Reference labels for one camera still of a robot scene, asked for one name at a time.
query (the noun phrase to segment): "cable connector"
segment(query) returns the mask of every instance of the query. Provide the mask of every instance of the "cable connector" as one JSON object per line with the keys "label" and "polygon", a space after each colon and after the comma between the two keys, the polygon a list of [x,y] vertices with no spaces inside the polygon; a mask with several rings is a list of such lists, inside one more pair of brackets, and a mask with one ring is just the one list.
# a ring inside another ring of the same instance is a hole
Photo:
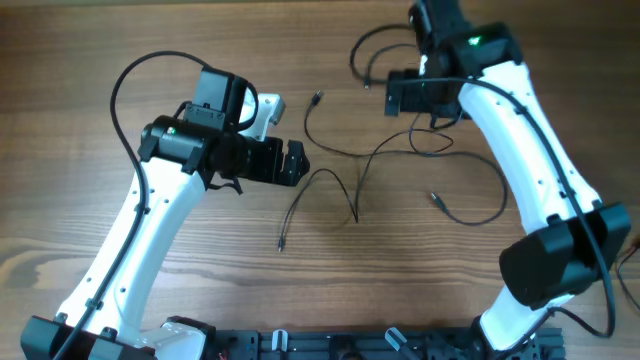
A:
{"label": "cable connector", "polygon": [[280,240],[278,240],[278,251],[282,252],[284,250],[284,236],[280,236]]}
{"label": "cable connector", "polygon": [[440,196],[438,196],[436,193],[431,193],[431,199],[433,199],[433,202],[440,208],[440,210],[442,210],[442,212],[444,212],[445,214],[449,213],[449,209],[447,209],[447,206],[444,204],[444,201],[442,201],[442,198],[440,198]]}
{"label": "cable connector", "polygon": [[313,95],[313,98],[311,98],[311,105],[313,106],[318,105],[320,100],[322,100],[323,96],[324,96],[324,91],[319,90],[315,95]]}

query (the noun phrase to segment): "wooden table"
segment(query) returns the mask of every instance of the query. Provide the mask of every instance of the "wooden table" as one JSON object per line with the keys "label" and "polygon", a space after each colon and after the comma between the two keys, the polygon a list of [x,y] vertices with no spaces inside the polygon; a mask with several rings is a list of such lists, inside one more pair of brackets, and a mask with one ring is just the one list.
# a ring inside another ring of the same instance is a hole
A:
{"label": "wooden table", "polygon": [[[326,96],[311,130],[328,144],[367,152],[412,115],[383,116],[384,89],[365,91],[347,67],[360,34],[405,22],[408,2],[259,3],[0,10],[0,357],[22,358],[19,335],[34,314],[52,317],[91,264],[119,211],[132,168],[112,129],[108,100],[126,65],[175,49],[250,79],[287,102],[271,134],[303,140],[312,169],[330,167],[353,194],[364,161],[328,154],[302,130],[317,90]],[[467,1],[477,23],[504,20],[519,39],[538,97],[577,168],[605,202],[624,201],[640,225],[640,3]],[[375,49],[408,32],[371,40]],[[416,66],[410,50],[380,60],[376,75]],[[157,59],[123,86],[118,113],[137,147],[143,126],[190,99],[198,67]],[[471,122],[447,130],[459,150],[491,156]],[[423,147],[438,140],[419,136]],[[406,139],[390,147],[406,148]],[[464,227],[429,200],[438,191],[458,216],[495,212],[500,187],[467,159],[385,156],[362,193],[359,224],[337,184],[320,177],[298,206],[286,252],[276,244],[298,189],[243,182],[241,197],[209,192],[175,239],[154,284],[144,328],[171,315],[218,328],[294,330],[467,325],[502,280],[498,255],[523,236],[516,204],[497,221]],[[640,297],[640,262],[625,276]],[[615,282],[618,328],[595,339],[559,317],[571,359],[640,355],[640,317]],[[604,328],[596,284],[568,307]]]}

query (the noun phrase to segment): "green led light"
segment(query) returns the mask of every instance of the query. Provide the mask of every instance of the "green led light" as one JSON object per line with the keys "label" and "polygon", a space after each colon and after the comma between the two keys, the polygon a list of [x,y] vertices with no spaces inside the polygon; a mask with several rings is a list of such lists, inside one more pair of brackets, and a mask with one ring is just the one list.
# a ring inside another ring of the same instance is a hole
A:
{"label": "green led light", "polygon": [[480,44],[480,40],[482,40],[482,36],[474,36],[469,38],[469,45],[471,46],[477,46],[478,44]]}

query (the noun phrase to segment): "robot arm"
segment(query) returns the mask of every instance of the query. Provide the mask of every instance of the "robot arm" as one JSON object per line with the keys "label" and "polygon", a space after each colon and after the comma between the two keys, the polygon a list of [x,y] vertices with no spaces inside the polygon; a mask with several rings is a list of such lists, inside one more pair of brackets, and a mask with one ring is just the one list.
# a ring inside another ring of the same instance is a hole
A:
{"label": "robot arm", "polygon": [[[390,72],[385,113],[427,112],[437,118],[464,111],[500,163],[527,234],[502,253],[500,268],[506,286],[476,322],[487,353],[505,352],[535,330],[549,316],[549,309],[602,278],[594,251],[601,253],[608,271],[630,231],[630,219],[620,204],[602,206],[569,160],[504,24],[474,29],[457,1],[431,0],[417,0],[410,21],[423,54],[421,68]],[[479,83],[509,94],[523,105],[531,121],[522,108]],[[542,136],[549,146],[544,146]],[[593,232],[599,249],[594,250],[585,227]]]}
{"label": "robot arm", "polygon": [[[282,140],[266,136],[284,108],[278,95],[258,95],[242,78],[203,68],[194,100],[185,104],[184,120],[160,116],[142,132],[138,153],[147,184],[147,208],[114,275],[107,278],[140,210],[137,176],[96,259],[55,320],[34,317],[25,328],[26,357],[55,354],[69,335],[65,332],[81,327],[81,335],[64,358],[102,358],[103,352],[112,356],[117,353],[112,348],[120,346],[125,352],[150,347],[159,359],[199,359],[207,337],[197,324],[168,323],[140,332],[149,292],[176,233],[207,189],[228,186],[242,193],[238,177],[295,186],[308,172],[302,143],[289,141],[285,154]],[[215,173],[232,182],[210,184]],[[94,300],[99,286],[106,286],[106,291]],[[81,321],[91,301],[98,302],[97,308]],[[135,356],[145,358],[144,353]]]}

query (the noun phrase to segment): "wire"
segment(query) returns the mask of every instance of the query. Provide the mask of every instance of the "wire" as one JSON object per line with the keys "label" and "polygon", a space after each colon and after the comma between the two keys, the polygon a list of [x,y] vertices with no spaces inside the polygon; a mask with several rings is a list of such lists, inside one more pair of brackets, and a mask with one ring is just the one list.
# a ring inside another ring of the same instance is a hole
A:
{"label": "wire", "polygon": [[371,70],[373,69],[373,64],[376,62],[376,60],[384,53],[389,52],[391,50],[394,49],[398,49],[398,48],[402,48],[402,47],[410,47],[413,49],[418,49],[418,47],[414,44],[405,44],[405,43],[399,43],[399,44],[393,44],[393,45],[389,45],[389,46],[385,46],[382,49],[376,51],[371,58],[369,59],[369,63],[367,64],[367,71],[365,72],[364,75],[364,88],[365,89],[369,89],[369,87],[371,86]]}
{"label": "wire", "polygon": [[460,122],[460,120],[462,120],[462,116],[464,115],[464,111],[460,110],[460,115],[458,115],[457,118],[453,118],[451,119],[451,121],[449,121],[448,123],[444,124],[444,125],[439,125],[436,126],[436,122],[438,121],[438,117],[435,115],[431,116],[431,123],[429,124],[429,127],[433,130],[444,130],[447,128],[452,127],[453,125],[457,124],[458,122]]}
{"label": "wire", "polygon": [[[304,133],[307,136],[307,138],[309,139],[309,141],[311,141],[314,145],[316,145],[317,147],[321,148],[322,150],[325,150],[327,152],[331,152],[331,153],[334,153],[334,154],[337,154],[337,155],[342,155],[342,156],[346,156],[346,157],[350,157],[350,158],[356,158],[356,159],[357,158],[367,158],[367,157],[371,156],[371,153],[368,153],[368,154],[356,154],[356,153],[351,153],[351,152],[344,151],[344,150],[339,150],[339,149],[333,148],[331,146],[324,145],[324,144],[318,142],[316,139],[314,139],[313,136],[311,136],[311,133],[309,132],[309,116],[311,115],[311,112],[313,111],[313,109],[315,109],[315,107],[318,105],[318,103],[322,99],[322,96],[324,96],[324,93],[322,91],[318,91],[313,96],[313,98],[311,99],[311,103],[309,104],[309,107],[307,107],[307,111],[305,112],[305,115],[304,115],[304,122],[303,122]],[[435,152],[445,151],[448,148],[450,148],[451,146],[453,146],[453,144],[454,144],[454,141],[450,136],[434,132],[433,130],[414,129],[413,131],[426,132],[426,133],[430,133],[430,134],[433,134],[433,135],[440,136],[443,139],[447,139],[448,144],[443,146],[442,148],[436,150]],[[389,150],[389,151],[380,151],[380,152],[378,152],[378,155],[382,155],[382,154],[409,154],[409,155],[415,155],[415,153],[413,151],[410,151],[410,150]]]}
{"label": "wire", "polygon": [[[460,112],[460,116],[458,117],[458,120],[452,120],[451,122],[454,123],[456,121],[459,121],[462,118],[462,112]],[[488,224],[490,222],[492,222],[493,220],[497,219],[498,217],[500,217],[500,215],[502,215],[502,213],[504,212],[504,210],[507,208],[507,200],[509,198],[509,188],[507,186],[507,180],[504,177],[504,174],[502,173],[502,171],[500,171],[500,168],[498,167],[498,165],[496,165],[495,163],[493,163],[492,161],[488,160],[487,158],[483,157],[482,155],[470,152],[470,151],[454,151],[454,152],[448,152],[448,153],[443,153],[443,154],[438,154],[438,153],[433,153],[433,152],[422,152],[420,150],[418,150],[415,146],[415,144],[413,143],[413,131],[414,131],[414,126],[416,125],[416,122],[418,121],[418,117],[415,118],[415,120],[413,120],[413,123],[411,123],[411,126],[409,127],[409,145],[411,146],[411,148],[413,149],[413,151],[415,151],[417,154],[422,155],[424,157],[427,158],[436,158],[436,157],[447,157],[447,156],[466,156],[466,157],[471,157],[473,159],[478,159],[480,161],[482,161],[483,163],[489,165],[498,175],[498,178],[500,179],[500,185],[502,187],[502,202],[500,203],[500,208],[498,209],[498,211],[492,215],[491,217],[481,220],[481,221],[477,221],[477,222],[469,222],[469,221],[463,221],[458,219],[457,217],[455,217],[453,214],[451,214],[451,212],[449,211],[449,209],[447,209],[447,207],[444,205],[444,201],[442,201],[442,199],[436,195],[436,193],[431,193],[431,196],[433,197],[433,200],[435,201],[436,205],[438,205],[438,207],[442,210],[442,212],[444,212],[445,215],[447,215],[447,217],[453,221],[455,221],[458,224],[461,225],[466,225],[466,226],[481,226],[481,225],[485,225]]]}
{"label": "wire", "polygon": [[[340,187],[342,188],[343,192],[345,193],[345,196],[347,198],[347,202],[349,203],[349,207],[351,209],[351,213],[353,214],[353,218],[354,221],[356,223],[359,222],[360,220],[360,208],[359,208],[359,199],[360,199],[360,193],[362,190],[362,187],[364,186],[364,181],[365,178],[367,176],[367,173],[369,172],[369,168],[371,166],[371,162],[373,161],[373,158],[377,155],[383,155],[383,154],[408,154],[408,155],[430,155],[433,157],[436,157],[436,155],[439,156],[456,156],[456,155],[463,155],[463,156],[469,156],[469,157],[473,157],[476,159],[479,159],[481,161],[483,161],[484,163],[488,164],[489,166],[491,166],[496,173],[498,174],[498,177],[500,179],[501,185],[502,185],[502,193],[503,193],[503,198],[502,198],[502,203],[500,208],[498,209],[498,211],[496,212],[496,214],[494,214],[493,216],[491,216],[488,219],[485,219],[481,222],[478,223],[470,223],[470,222],[464,222],[461,221],[459,219],[457,219],[456,217],[454,217],[453,215],[451,215],[448,210],[446,210],[446,208],[443,208],[442,206],[440,207],[442,209],[443,212],[445,212],[445,214],[447,214],[447,216],[449,216],[451,219],[453,219],[454,221],[456,221],[457,223],[463,224],[463,225],[468,225],[468,226],[477,226],[477,225],[483,225],[486,223],[489,223],[495,219],[497,219],[500,215],[502,215],[502,213],[504,212],[506,205],[507,205],[507,199],[508,199],[508,188],[507,188],[507,182],[506,179],[504,178],[504,175],[502,174],[502,172],[500,171],[500,169],[498,168],[497,165],[495,165],[494,163],[492,163],[491,161],[483,158],[482,156],[475,154],[475,153],[471,153],[471,152],[464,152],[464,151],[456,151],[456,152],[452,152],[452,153],[444,153],[441,154],[443,151],[447,150],[448,148],[450,148],[453,144],[454,141],[451,137],[445,135],[445,134],[441,134],[436,132],[435,130],[430,130],[430,129],[416,129],[415,128],[415,124],[418,121],[418,119],[420,118],[421,114],[418,114],[416,116],[416,118],[413,120],[411,127],[408,130],[404,130],[398,133],[393,134],[392,136],[388,137],[387,139],[385,139],[382,143],[380,143],[373,152],[368,153],[368,154],[356,154],[356,153],[351,153],[351,152],[347,152],[344,150],[339,150],[327,145],[324,145],[320,142],[318,142],[316,139],[313,138],[313,136],[311,136],[311,133],[309,132],[309,116],[311,114],[311,112],[313,111],[313,109],[315,109],[315,107],[318,105],[318,103],[320,102],[320,100],[322,99],[322,97],[324,96],[324,93],[322,91],[318,91],[313,98],[311,99],[311,103],[309,104],[309,107],[307,108],[307,111],[305,112],[305,117],[304,117],[304,132],[307,136],[307,138],[316,146],[318,146],[319,148],[337,154],[337,155],[342,155],[342,156],[347,156],[347,157],[351,157],[351,158],[368,158],[367,161],[367,165],[365,167],[365,170],[362,173],[362,176],[359,178],[357,186],[356,186],[356,195],[355,195],[355,205],[351,205],[351,199],[349,198],[349,195],[346,192],[346,189],[342,183],[342,181],[340,180],[340,178],[331,170],[329,169],[319,169],[318,171],[314,172],[309,180],[307,180],[307,183],[305,184],[305,186],[300,190],[300,192],[298,193],[298,195],[296,196],[296,198],[293,200],[293,202],[291,203],[291,206],[289,207],[289,210],[287,211],[287,214],[285,215],[285,219],[283,221],[282,224],[282,229],[280,232],[280,238],[278,239],[278,251],[282,252],[284,249],[284,245],[285,245],[285,240],[286,240],[286,229],[287,229],[287,225],[290,222],[290,217],[292,216],[293,212],[295,211],[295,208],[298,204],[298,202],[300,201],[302,195],[304,194],[304,192],[307,190],[307,188],[311,185],[311,180],[313,179],[313,177],[315,176],[315,174],[317,172],[319,172],[320,170],[322,171],[328,171],[331,174],[333,174],[333,176],[336,178],[336,180],[338,181],[338,183],[340,184]],[[433,135],[437,135],[440,136],[444,139],[448,140],[448,143],[445,146],[442,146],[441,148],[435,150],[435,151],[431,151],[428,153],[424,153],[424,152],[420,152],[418,151],[415,146],[413,146],[413,140],[411,138],[411,135],[413,132],[426,132],[426,133],[430,133]],[[396,137],[403,135],[403,134],[409,134],[410,136],[410,142],[411,145],[413,147],[413,151],[408,151],[408,150],[389,150],[389,151],[379,151],[386,143],[388,143],[389,141],[395,139]]]}
{"label": "wire", "polygon": [[356,41],[356,44],[351,49],[351,54],[349,55],[349,68],[351,68],[351,73],[353,74],[353,76],[356,79],[361,80],[361,81],[368,80],[370,85],[371,84],[383,85],[383,84],[387,83],[386,79],[376,79],[376,78],[368,78],[367,79],[367,77],[365,77],[365,75],[362,75],[358,71],[358,69],[356,69],[355,59],[356,59],[356,53],[358,52],[358,49],[360,48],[362,43],[364,43],[368,38],[372,37],[375,34],[378,34],[378,33],[384,32],[384,31],[389,31],[389,30],[409,30],[409,31],[413,31],[413,28],[410,25],[407,25],[407,24],[388,24],[388,25],[378,26],[377,28],[369,30],[364,35],[362,35],[358,39],[358,41]]}
{"label": "wire", "polygon": [[102,298],[104,297],[107,287],[109,286],[109,283],[113,279],[113,276],[115,275],[116,271],[120,267],[120,264],[122,263],[122,260],[124,259],[124,256],[126,255],[127,250],[129,250],[129,247],[131,246],[131,243],[133,242],[133,239],[135,238],[138,228],[140,227],[140,224],[142,222],[142,217],[146,211],[146,208],[147,208],[146,176],[144,174],[144,171],[142,170],[142,166],[140,165],[140,162],[138,161],[135,153],[133,152],[133,149],[131,148],[131,145],[129,145],[129,142],[125,137],[122,131],[122,128],[120,127],[118,116],[116,114],[116,98],[118,97],[118,91],[120,90],[120,86],[122,85],[122,82],[124,81],[125,77],[131,72],[131,70],[133,70],[136,66],[140,65],[146,60],[159,57],[159,56],[179,56],[179,57],[193,60],[204,67],[211,67],[209,64],[207,64],[203,60],[191,54],[178,52],[178,51],[165,50],[165,51],[156,51],[156,52],[147,54],[145,56],[142,56],[141,58],[137,59],[136,61],[132,62],[129,66],[127,66],[122,72],[122,74],[120,74],[120,76],[118,77],[118,80],[116,81],[113,87],[113,91],[111,92],[111,99],[109,101],[109,111],[111,113],[111,121],[113,123],[113,127],[116,131],[116,134],[118,135],[120,142],[122,142],[122,146],[124,146],[124,149],[127,152],[127,155],[129,156],[129,160],[131,160],[131,164],[133,165],[133,168],[135,170],[136,177],[138,178],[138,187],[140,189],[140,200],[138,201],[138,205],[136,207],[136,216],[133,220],[133,224],[129,229],[129,233],[125,238],[125,241],[122,244],[122,247],[118,251],[118,254],[116,255],[111,266],[109,267],[109,270],[107,271],[104,279],[100,283],[98,290],[96,290],[95,295],[93,296],[91,301],[87,302],[87,309],[82,314],[82,317],[80,318],[76,326],[71,331],[71,334],[69,334],[69,337],[67,337],[65,342],[60,347],[60,350],[58,350],[58,352],[56,353],[55,357],[53,358],[54,360],[60,360],[63,358],[63,356],[67,353],[67,351],[69,351],[71,346],[73,346],[73,342],[78,337],[78,335],[86,325],[87,321],[89,321],[89,318],[91,317],[91,315],[93,315],[93,312],[100,307]]}
{"label": "wire", "polygon": [[[427,82],[458,82],[458,83],[477,85],[477,86],[481,86],[483,88],[489,89],[495,92],[496,94],[504,97],[505,99],[509,100],[509,102],[511,102],[515,106],[516,112],[518,114],[523,115],[524,118],[527,120],[527,122],[529,123],[533,131],[538,136],[538,139],[542,143],[542,146],[545,148],[545,151],[547,152],[547,156],[551,160],[551,163],[553,164],[553,167],[556,170],[556,173],[560,180],[560,184],[562,184],[562,186],[565,189],[567,198],[569,199],[569,202],[571,203],[571,206],[574,212],[576,213],[576,217],[578,218],[580,224],[584,229],[585,234],[587,235],[589,245],[591,246],[593,254],[596,258],[596,262],[598,264],[598,271],[600,272],[600,276],[602,277],[602,284],[604,287],[605,298],[607,302],[607,328],[604,332],[597,331],[593,327],[589,326],[582,319],[580,319],[576,314],[561,307],[550,307],[548,308],[548,310],[549,312],[551,312],[551,314],[560,312],[569,316],[572,320],[576,321],[583,329],[585,329],[586,331],[588,331],[589,333],[591,333],[596,337],[610,338],[613,335],[613,332],[615,330],[616,310],[615,310],[615,299],[613,297],[613,285],[611,283],[611,277],[609,276],[609,271],[607,270],[607,266],[604,262],[604,258],[602,257],[602,252],[600,251],[600,247],[598,246],[596,237],[593,234],[591,227],[589,227],[586,217],[582,212],[580,205],[578,204],[578,200],[576,199],[575,193],[571,188],[571,185],[569,184],[569,180],[567,179],[567,176],[564,170],[562,169],[560,160],[558,159],[558,156],[556,155],[556,153],[553,151],[553,147],[549,143],[549,140],[547,139],[546,135],[544,134],[540,126],[536,123],[531,113],[529,113],[529,110],[524,105],[522,105],[522,103],[520,103],[518,99],[516,99],[513,95],[511,95],[504,89],[496,85],[493,85],[491,83],[488,83],[486,81],[481,81],[476,79],[455,78],[455,77],[431,78],[431,79],[408,79],[408,80],[392,81],[391,83],[398,84],[398,85],[409,85],[409,84],[419,84],[419,83],[427,83]],[[518,341],[518,343],[524,343],[525,341],[527,341],[527,338],[523,337],[520,339],[520,341]]]}
{"label": "wire", "polygon": [[187,108],[188,105],[191,105],[190,100],[183,101],[178,107],[178,110],[176,110],[176,112],[173,114],[173,118],[178,120],[178,117],[180,116],[180,114],[182,114],[182,112]]}
{"label": "wire", "polygon": [[620,286],[622,287],[622,292],[624,292],[625,297],[636,307],[636,310],[640,311],[640,304],[634,299],[633,295],[631,295],[631,291],[627,288],[627,285],[622,280],[622,266],[627,262],[640,248],[640,238],[636,239],[631,248],[626,250],[620,257],[623,258],[620,263],[618,263],[618,268],[616,269],[616,276],[620,281]]}
{"label": "wire", "polygon": [[287,224],[289,222],[289,216],[291,216],[291,213],[293,212],[295,207],[298,205],[298,202],[300,201],[300,198],[302,197],[302,194],[304,194],[304,192],[311,185],[311,181],[316,176],[316,174],[321,173],[323,171],[324,172],[328,172],[331,175],[333,175],[333,177],[336,179],[338,184],[340,184],[340,188],[342,189],[342,192],[344,192],[344,196],[347,198],[347,203],[349,204],[349,209],[351,209],[351,213],[353,214],[353,218],[356,219],[356,222],[358,222],[358,220],[357,220],[358,214],[357,214],[356,208],[353,206],[353,202],[351,201],[351,197],[349,197],[349,193],[347,192],[347,189],[344,187],[344,184],[342,183],[342,180],[340,180],[340,177],[338,177],[338,175],[336,175],[336,173],[333,172],[333,170],[330,170],[330,169],[327,169],[327,168],[318,169],[318,170],[314,171],[313,174],[311,174],[311,176],[309,176],[309,179],[307,180],[307,183],[304,184],[304,187],[302,188],[302,190],[300,190],[300,192],[298,193],[298,196],[296,196],[295,200],[293,200],[293,203],[291,203],[291,206],[289,207],[289,210],[287,211],[287,215],[284,217],[284,223],[282,224],[282,231],[280,232],[280,240],[278,241],[278,251],[282,252],[282,250],[284,250],[284,245],[285,245],[285,236],[284,235],[285,235],[285,231],[287,229]]}

